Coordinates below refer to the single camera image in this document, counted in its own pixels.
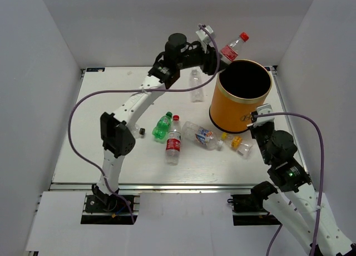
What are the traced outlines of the red label Nongfu water bottle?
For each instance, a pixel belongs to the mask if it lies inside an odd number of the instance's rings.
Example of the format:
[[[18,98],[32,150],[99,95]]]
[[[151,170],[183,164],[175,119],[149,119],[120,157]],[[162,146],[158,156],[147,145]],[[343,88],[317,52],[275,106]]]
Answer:
[[[165,156],[170,165],[177,165],[181,149],[181,124],[179,115],[174,115],[172,124],[167,133]]]

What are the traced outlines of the yellow cap small bottle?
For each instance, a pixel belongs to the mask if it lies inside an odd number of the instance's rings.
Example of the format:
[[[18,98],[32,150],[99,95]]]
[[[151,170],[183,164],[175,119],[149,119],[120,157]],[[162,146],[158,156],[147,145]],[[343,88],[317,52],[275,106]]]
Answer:
[[[253,145],[242,137],[223,132],[221,139],[232,151],[238,153],[241,157],[249,157]]]

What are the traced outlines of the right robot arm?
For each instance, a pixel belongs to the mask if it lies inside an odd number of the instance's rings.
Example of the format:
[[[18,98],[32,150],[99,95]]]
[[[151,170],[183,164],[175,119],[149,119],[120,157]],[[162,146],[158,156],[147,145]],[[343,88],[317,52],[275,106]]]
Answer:
[[[252,206],[272,213],[307,255],[355,255],[353,243],[337,226],[330,211],[318,203],[309,174],[294,159],[297,147],[286,131],[275,130],[269,119],[248,125],[270,181],[251,190]]]

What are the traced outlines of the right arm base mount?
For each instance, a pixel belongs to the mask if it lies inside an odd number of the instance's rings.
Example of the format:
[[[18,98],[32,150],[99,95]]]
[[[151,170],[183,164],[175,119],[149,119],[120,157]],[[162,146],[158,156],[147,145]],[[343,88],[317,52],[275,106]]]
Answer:
[[[235,194],[227,203],[233,210],[234,226],[267,226],[280,225],[277,218],[263,208],[259,208],[247,194]]]

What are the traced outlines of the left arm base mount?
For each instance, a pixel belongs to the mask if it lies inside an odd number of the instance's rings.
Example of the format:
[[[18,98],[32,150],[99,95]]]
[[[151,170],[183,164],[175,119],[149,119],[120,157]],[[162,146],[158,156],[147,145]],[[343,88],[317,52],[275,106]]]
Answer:
[[[114,197],[104,205],[94,195],[86,195],[81,215],[82,225],[133,225],[125,202]]]

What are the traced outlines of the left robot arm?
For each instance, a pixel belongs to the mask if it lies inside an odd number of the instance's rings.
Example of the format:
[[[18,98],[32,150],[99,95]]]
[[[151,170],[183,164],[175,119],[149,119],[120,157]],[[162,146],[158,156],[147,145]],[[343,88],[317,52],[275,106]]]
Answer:
[[[118,178],[125,156],[132,151],[136,140],[131,128],[154,101],[163,95],[180,77],[180,71],[201,67],[213,75],[220,61],[218,50],[209,44],[214,39],[208,30],[197,31],[198,40],[188,43],[182,33],[168,37],[165,49],[155,59],[152,68],[142,82],[139,91],[113,113],[104,112],[100,117],[103,141],[103,174],[92,186],[98,204],[106,211],[117,206]]]

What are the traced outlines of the Coke bottle red label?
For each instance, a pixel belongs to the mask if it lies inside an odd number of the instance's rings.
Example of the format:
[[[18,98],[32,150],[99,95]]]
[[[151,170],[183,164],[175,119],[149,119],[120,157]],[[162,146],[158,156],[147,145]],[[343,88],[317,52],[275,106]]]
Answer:
[[[237,39],[226,44],[220,50],[221,59],[228,65],[234,62],[241,52],[242,46],[248,41],[248,39],[249,36],[245,32],[242,32]]]

